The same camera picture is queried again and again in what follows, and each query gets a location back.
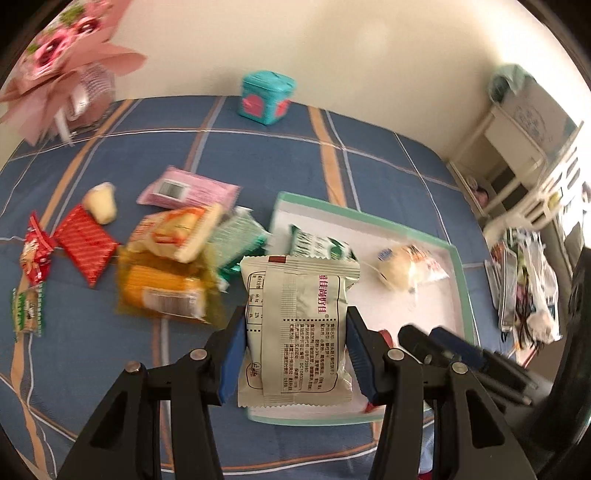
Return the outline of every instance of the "cream colored bread roll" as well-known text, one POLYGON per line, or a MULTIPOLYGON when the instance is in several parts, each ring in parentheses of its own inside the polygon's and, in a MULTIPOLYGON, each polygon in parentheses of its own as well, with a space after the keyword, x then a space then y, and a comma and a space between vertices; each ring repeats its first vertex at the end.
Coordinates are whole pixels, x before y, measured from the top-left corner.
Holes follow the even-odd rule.
POLYGON ((415 287, 414 262, 404 247, 393 248, 387 259, 378 262, 379 279, 391 290, 415 287))
POLYGON ((91 188, 82 199, 82 206, 90 212, 97 223, 106 225, 117 217, 115 186, 106 181, 91 188))

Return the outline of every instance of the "blue gripper pad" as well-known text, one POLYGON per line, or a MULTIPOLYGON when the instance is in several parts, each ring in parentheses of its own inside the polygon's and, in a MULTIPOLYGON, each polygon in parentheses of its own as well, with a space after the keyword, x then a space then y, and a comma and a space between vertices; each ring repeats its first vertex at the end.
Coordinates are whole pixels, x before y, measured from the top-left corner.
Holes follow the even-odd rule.
POLYGON ((454 335, 449 330, 446 330, 443 327, 436 327, 431 330, 429 337, 439 343, 442 347, 458 354, 461 357, 462 362, 474 371, 479 371, 484 367, 485 360, 482 351, 454 335))
POLYGON ((361 393, 373 405, 384 405, 389 400, 393 388, 384 364, 384 354, 388 352, 389 347, 379 332, 367 329, 355 307, 347 309, 345 344, 361 393))
POLYGON ((242 309, 239 317, 237 319, 233 317, 226 327, 226 356, 221 362, 219 372, 217 373, 219 375, 217 394, 222 404, 236 390, 240 367, 244 359, 244 352, 246 350, 246 320, 243 312, 244 310, 242 309))

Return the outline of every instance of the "white tray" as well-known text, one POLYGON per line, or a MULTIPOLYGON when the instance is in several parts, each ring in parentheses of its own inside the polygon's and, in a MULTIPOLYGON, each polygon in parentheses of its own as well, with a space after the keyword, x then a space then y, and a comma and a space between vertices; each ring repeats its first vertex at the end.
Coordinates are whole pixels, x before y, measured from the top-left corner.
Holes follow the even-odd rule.
MULTIPOLYGON (((386 329, 396 342, 400 327, 415 323, 426 332, 444 326, 456 335, 474 342, 474 317, 467 292, 462 263, 453 245, 356 210, 338 207, 292 193, 280 193, 271 219, 271 239, 267 254, 285 255, 290 248, 290 225, 316 235, 347 242, 361 265, 359 282, 347 293, 349 305, 358 308, 370 330, 386 329), (387 289, 375 270, 378 252, 396 244, 413 243, 441 264, 449 278, 419 286, 417 295, 387 289)), ((352 367, 348 370, 355 378, 352 367)), ((364 413, 367 399, 356 380, 353 400, 334 407, 288 406, 249 408, 251 420, 289 425, 335 425, 381 420, 384 409, 364 413)))

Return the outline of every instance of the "bed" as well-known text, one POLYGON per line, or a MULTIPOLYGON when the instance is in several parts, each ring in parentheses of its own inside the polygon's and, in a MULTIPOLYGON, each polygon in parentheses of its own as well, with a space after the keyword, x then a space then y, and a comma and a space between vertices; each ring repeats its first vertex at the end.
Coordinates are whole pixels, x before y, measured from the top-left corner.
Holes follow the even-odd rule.
MULTIPOLYGON (((135 199, 167 165, 242 186, 238 204, 269 225, 281 191, 326 200, 436 236, 456 246, 469 287, 476 340, 501 342, 483 261, 482 233, 462 193, 432 150, 402 135, 294 103, 265 127, 237 115, 236 97, 184 96, 124 100, 102 127, 21 144, 0 172, 0 422, 17 449, 55 477, 78 432, 131 359, 147 367, 176 361, 203 346, 211 327, 115 313, 116 267, 95 289, 62 251, 46 287, 46 331, 15 343, 9 299, 28 216, 36 210, 52 232, 93 186, 116 186, 118 218, 106 230, 125 242, 155 207, 135 199)), ((227 313, 246 293, 234 281, 227 313)), ((285 479, 366 478, 375 451, 370 424, 293 427, 256 423, 236 400, 212 408, 225 475, 285 479), (243 439, 256 439, 256 445, 243 439), (271 472, 280 472, 269 476, 271 472)), ((161 418, 163 478, 174 478, 167 411, 161 418)))

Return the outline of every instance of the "green cloth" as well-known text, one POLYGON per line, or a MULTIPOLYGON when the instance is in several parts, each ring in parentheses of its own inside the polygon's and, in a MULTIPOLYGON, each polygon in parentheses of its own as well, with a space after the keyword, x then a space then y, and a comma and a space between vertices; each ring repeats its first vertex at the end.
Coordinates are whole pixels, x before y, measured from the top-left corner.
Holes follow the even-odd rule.
POLYGON ((509 90, 517 94, 523 88, 527 77, 534 79, 521 66, 515 63, 506 63, 498 67, 492 74, 488 84, 488 96, 493 103, 501 103, 509 90))

